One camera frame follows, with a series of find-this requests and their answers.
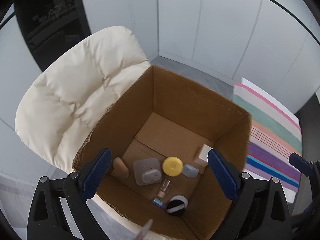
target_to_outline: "metal screw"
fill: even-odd
[[[47,181],[47,177],[46,177],[46,176],[41,177],[41,179],[40,179],[40,182],[41,182],[41,183],[44,183],[44,182],[46,182],[46,181]]]
[[[278,182],[279,182],[279,179],[278,179],[277,177],[272,177],[272,181],[273,181],[274,183],[278,183]]]
[[[250,178],[250,174],[247,172],[243,172],[243,173],[241,173],[241,177],[244,179],[248,179],[248,178]]]
[[[70,173],[70,178],[71,179],[75,179],[76,177],[78,177],[78,173],[77,172],[72,172],[72,173]]]

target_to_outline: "white wall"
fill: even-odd
[[[0,172],[28,182],[53,171],[14,131],[19,102],[41,73],[13,17],[0,30]]]
[[[12,14],[13,12],[14,12],[14,7],[13,7],[13,5],[11,5],[10,8],[8,9],[8,11],[6,12],[6,14],[4,15],[0,24],[2,24],[10,16],[10,14]]]
[[[157,0],[83,0],[92,33],[125,26],[151,61],[158,55]]]
[[[276,1],[320,38],[303,0]],[[308,31],[269,0],[159,0],[160,56],[231,85],[244,77],[293,113],[320,85],[318,51]]]

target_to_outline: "purple stripe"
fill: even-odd
[[[247,169],[248,171],[252,171],[253,173],[255,173],[255,174],[257,174],[257,175],[259,175],[259,176],[261,176],[261,177],[263,177],[265,179],[270,179],[271,177],[273,177],[270,174],[251,166],[248,163],[245,164],[244,168]],[[291,184],[289,184],[289,183],[287,183],[287,182],[285,182],[283,180],[280,180],[280,181],[281,181],[282,187],[286,187],[288,189],[291,189],[294,192],[298,192],[298,188],[297,187],[295,187],[295,186],[293,186],[293,185],[291,185]]]
[[[300,172],[291,167],[288,163],[280,160],[278,157],[272,155],[270,152],[262,149],[253,142],[249,143],[248,153],[268,166],[284,173],[290,178],[300,181]]]

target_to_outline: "blue gripper pad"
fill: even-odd
[[[235,203],[238,197],[237,184],[213,149],[208,153],[208,165],[215,175],[226,198]]]
[[[100,182],[105,176],[107,170],[109,169],[112,161],[112,154],[109,149],[105,149],[103,154],[100,156],[98,161],[92,167],[91,171],[84,179],[82,183],[82,193],[80,195],[83,202],[88,199],[93,198],[96,193]]]
[[[291,153],[289,156],[289,163],[302,172],[305,176],[312,176],[313,166],[311,163],[307,162],[305,159],[300,157],[296,153]]]

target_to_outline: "beige sponge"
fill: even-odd
[[[116,179],[127,179],[129,177],[129,169],[119,157],[113,160],[111,176]]]

